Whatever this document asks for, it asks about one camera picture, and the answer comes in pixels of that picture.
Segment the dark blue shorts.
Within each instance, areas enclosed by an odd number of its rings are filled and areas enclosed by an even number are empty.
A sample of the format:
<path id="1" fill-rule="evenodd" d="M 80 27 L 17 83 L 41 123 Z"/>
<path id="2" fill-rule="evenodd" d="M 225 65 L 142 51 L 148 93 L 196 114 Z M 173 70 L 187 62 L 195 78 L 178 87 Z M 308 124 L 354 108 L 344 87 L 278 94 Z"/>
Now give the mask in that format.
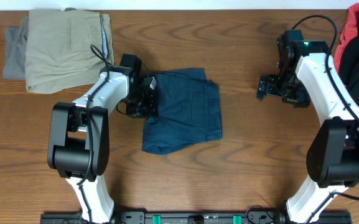
<path id="1" fill-rule="evenodd" d="M 202 68 L 153 73 L 158 112 L 144 123 L 142 151 L 166 155 L 194 144 L 221 140 L 219 86 Z"/>

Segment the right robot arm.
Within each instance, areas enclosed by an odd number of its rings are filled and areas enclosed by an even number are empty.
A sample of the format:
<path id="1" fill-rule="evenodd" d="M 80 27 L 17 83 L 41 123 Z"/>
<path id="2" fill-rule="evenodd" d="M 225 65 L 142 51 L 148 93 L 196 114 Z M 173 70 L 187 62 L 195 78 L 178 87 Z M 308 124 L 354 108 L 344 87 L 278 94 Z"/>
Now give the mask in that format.
<path id="1" fill-rule="evenodd" d="M 287 30 L 277 47 L 280 72 L 261 77 L 257 99 L 275 96 L 302 108 L 313 104 L 320 129 L 307 151 L 305 181 L 273 222 L 350 223 L 348 215 L 323 210 L 359 184 L 359 106 L 342 84 L 325 41 L 304 40 L 300 30 Z"/>

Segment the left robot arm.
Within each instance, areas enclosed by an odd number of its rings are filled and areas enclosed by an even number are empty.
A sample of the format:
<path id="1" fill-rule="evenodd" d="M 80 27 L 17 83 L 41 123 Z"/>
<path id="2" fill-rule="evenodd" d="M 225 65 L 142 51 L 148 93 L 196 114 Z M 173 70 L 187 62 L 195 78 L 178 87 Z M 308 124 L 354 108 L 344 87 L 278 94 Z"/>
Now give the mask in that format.
<path id="1" fill-rule="evenodd" d="M 119 65 L 105 65 L 83 96 L 53 107 L 47 163 L 72 186 L 82 210 L 45 214 L 41 223 L 114 223 L 114 201 L 104 177 L 110 157 L 109 116 L 120 103 L 131 118 L 158 115 L 156 79 L 141 76 L 141 67 L 138 56 L 123 54 Z"/>

